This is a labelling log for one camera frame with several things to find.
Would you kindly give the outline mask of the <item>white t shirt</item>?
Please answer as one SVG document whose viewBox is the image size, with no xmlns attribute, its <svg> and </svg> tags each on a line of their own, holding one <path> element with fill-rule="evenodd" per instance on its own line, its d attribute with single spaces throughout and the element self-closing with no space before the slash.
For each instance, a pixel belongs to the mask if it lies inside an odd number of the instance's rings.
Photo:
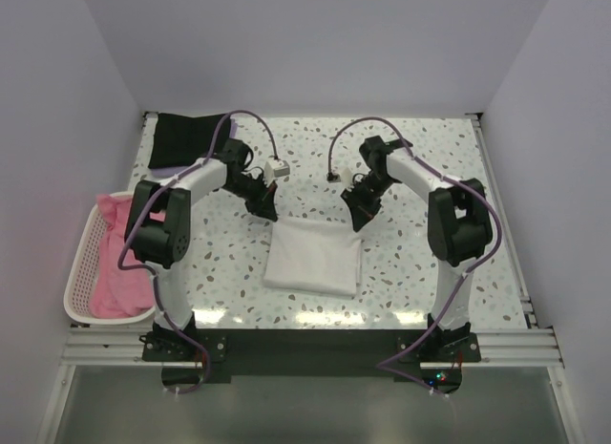
<svg viewBox="0 0 611 444">
<path fill-rule="evenodd" d="M 263 284 L 353 297 L 362 277 L 363 239 L 346 224 L 285 217 L 273 224 Z"/>
</svg>

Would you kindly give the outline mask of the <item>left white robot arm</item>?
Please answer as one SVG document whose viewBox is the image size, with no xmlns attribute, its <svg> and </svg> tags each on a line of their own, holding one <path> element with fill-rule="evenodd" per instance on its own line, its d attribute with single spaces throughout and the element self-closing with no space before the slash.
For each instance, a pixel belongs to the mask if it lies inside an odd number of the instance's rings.
<svg viewBox="0 0 611 444">
<path fill-rule="evenodd" d="M 192 207 L 223 190 L 243 199 L 249 214 L 270 222 L 278 219 L 273 167 L 267 163 L 254 177 L 247 172 L 251 156 L 245 143 L 230 138 L 219 151 L 208 152 L 164 180 L 142 180 L 133 191 L 117 267 L 148 275 L 155 326 L 169 331 L 163 346 L 177 360 L 191 358 L 198 348 L 198 337 L 187 330 L 194 324 L 194 312 L 179 284 L 178 266 L 191 242 Z"/>
</svg>

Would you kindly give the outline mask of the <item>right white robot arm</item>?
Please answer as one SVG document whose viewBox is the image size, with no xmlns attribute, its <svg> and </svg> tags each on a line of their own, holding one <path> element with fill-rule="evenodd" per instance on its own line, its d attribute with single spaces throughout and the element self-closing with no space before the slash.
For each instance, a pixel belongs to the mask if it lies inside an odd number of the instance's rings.
<svg viewBox="0 0 611 444">
<path fill-rule="evenodd" d="M 438 261 L 435 301 L 427 329 L 387 359 L 387 364 L 412 352 L 448 360 L 471 335 L 469 302 L 474 271 L 491 258 L 485 253 L 500 221 L 488 203 L 480 180 L 457 180 L 440 174 L 423 159 L 410 155 L 399 140 L 368 137 L 359 148 L 369 172 L 341 194 L 354 231 L 361 231 L 382 208 L 383 195 L 403 184 L 426 202 L 427 242 Z"/>
</svg>

